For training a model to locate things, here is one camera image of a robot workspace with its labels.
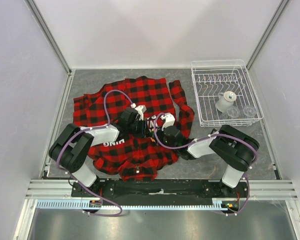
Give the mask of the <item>red black plaid shirt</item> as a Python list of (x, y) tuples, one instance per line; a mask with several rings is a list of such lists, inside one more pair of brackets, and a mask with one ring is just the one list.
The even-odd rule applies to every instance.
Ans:
[[(163, 121), (156, 117), (160, 113), (171, 113), (175, 125), (185, 137), (191, 132), (195, 118), (193, 109), (188, 106), (185, 91), (179, 80), (167, 83), (165, 78), (152, 79), (146, 76), (126, 78), (107, 83), (98, 92), (84, 94), (74, 98), (73, 123), (80, 127), (104, 125), (108, 120), (115, 120), (131, 103), (145, 105), (145, 118), (149, 127), (159, 128)], [(167, 148), (151, 143), (152, 160), (158, 171), (178, 161), (178, 155)]]

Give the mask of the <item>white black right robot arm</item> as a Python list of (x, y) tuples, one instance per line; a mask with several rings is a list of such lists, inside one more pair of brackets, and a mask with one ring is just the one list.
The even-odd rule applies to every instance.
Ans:
[(185, 137), (176, 126), (154, 128), (155, 142), (175, 152), (184, 160), (195, 160), (207, 155), (218, 155), (226, 164), (226, 170), (219, 184), (219, 191), (225, 197), (237, 191), (237, 185), (245, 172), (258, 158), (260, 144), (249, 135), (230, 125), (202, 138)]

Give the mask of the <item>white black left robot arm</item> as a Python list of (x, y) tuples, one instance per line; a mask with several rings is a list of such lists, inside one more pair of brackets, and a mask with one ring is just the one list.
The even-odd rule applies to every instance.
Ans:
[(152, 159), (151, 141), (146, 137), (148, 124), (144, 105), (127, 107), (110, 124), (79, 127), (70, 123), (49, 150), (58, 167), (66, 170), (82, 185), (89, 197), (100, 191), (97, 175), (89, 169), (86, 158), (108, 175), (120, 175), (124, 181), (154, 180), (157, 176)]

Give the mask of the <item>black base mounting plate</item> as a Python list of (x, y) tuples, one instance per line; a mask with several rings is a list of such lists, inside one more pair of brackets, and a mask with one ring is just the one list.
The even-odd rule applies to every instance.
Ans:
[(206, 179), (157, 179), (153, 181), (122, 181), (99, 178), (90, 187), (72, 184), (72, 197), (93, 197), (97, 194), (108, 199), (128, 196), (175, 195), (201, 198), (245, 198), (248, 184), (239, 182), (234, 188), (221, 180)]

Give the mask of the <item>grey ceramic teapot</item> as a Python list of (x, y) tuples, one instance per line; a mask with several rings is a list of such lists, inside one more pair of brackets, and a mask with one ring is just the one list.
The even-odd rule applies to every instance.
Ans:
[(216, 109), (222, 113), (226, 112), (229, 107), (233, 106), (236, 100), (237, 95), (233, 91), (219, 92)]

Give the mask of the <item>clear glass cup left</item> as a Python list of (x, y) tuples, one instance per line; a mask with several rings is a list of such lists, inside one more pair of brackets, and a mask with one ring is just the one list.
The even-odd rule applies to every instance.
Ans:
[(228, 120), (237, 119), (240, 116), (240, 109), (236, 106), (229, 107), (226, 112), (225, 116)]

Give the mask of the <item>clear glass cup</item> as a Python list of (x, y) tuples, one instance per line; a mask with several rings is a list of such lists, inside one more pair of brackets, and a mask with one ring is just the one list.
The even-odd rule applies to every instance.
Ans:
[(246, 105), (242, 109), (243, 116), (247, 119), (253, 119), (257, 114), (257, 110), (252, 105)]
[(229, 107), (226, 112), (225, 116), (228, 120), (237, 119), (240, 116), (240, 109), (236, 106)]

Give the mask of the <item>clear glass cup right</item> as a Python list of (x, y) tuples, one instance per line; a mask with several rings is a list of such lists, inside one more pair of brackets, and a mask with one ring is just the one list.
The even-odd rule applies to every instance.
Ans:
[(242, 109), (243, 116), (247, 119), (253, 119), (257, 114), (257, 110), (252, 105), (246, 105)]

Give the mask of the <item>aluminium frame post left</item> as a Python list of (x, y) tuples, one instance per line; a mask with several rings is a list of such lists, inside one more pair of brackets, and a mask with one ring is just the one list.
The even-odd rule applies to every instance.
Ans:
[(52, 51), (54, 52), (55, 56), (57, 57), (62, 68), (68, 75), (70, 75), (72, 73), (72, 69), (69, 66), (66, 58), (64, 57), (60, 47), (58, 46), (48, 24), (46, 23), (39, 7), (36, 4), (36, 1), (35, 0), (25, 0), (24, 2), (27, 4), (29, 10), (31, 11), (37, 24), (39, 25), (43, 35), (45, 36), (46, 40), (48, 41)]

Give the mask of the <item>aluminium frame post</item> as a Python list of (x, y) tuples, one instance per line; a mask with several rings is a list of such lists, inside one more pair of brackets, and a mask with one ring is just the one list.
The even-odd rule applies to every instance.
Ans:
[(269, 23), (267, 24), (265, 30), (263, 31), (256, 47), (254, 48), (254, 50), (246, 64), (246, 68), (248, 70), (250, 70), (252, 68), (253, 64), (257, 60), (258, 56), (260, 55), (262, 49), (266, 45), (268, 39), (270, 38), (272, 32), (274, 31), (276, 25), (280, 21), (281, 17), (283, 16), (283, 14), (284, 14), (285, 10), (287, 9), (287, 7), (289, 6), (290, 2), (291, 2), (290, 0), (281, 0), (279, 2), (277, 8), (275, 9)]
[(72, 73), (72, 69), (69, 66), (66, 58), (64, 57), (60, 47), (58, 46), (48, 24), (46, 23), (39, 7), (36, 4), (36, 1), (35, 0), (25, 0), (24, 2), (27, 4), (29, 10), (31, 11), (37, 24), (39, 25), (43, 35), (45, 36), (46, 40), (48, 41), (52, 51), (54, 52), (55, 56), (57, 57), (62, 68), (68, 75), (70, 75)]

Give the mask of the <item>aluminium frame post right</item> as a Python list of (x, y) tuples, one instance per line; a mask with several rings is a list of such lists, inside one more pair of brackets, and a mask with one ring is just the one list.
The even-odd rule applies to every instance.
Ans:
[(252, 68), (253, 64), (257, 60), (258, 56), (260, 55), (262, 49), (266, 45), (268, 39), (270, 38), (272, 32), (274, 31), (276, 25), (280, 21), (281, 17), (283, 16), (283, 14), (284, 14), (285, 10), (287, 9), (287, 7), (289, 6), (290, 2), (291, 2), (290, 0), (281, 0), (279, 2), (277, 8), (275, 9), (269, 23), (267, 24), (265, 30), (263, 31), (256, 47), (254, 48), (254, 50), (246, 64), (246, 68), (248, 70), (250, 70)]

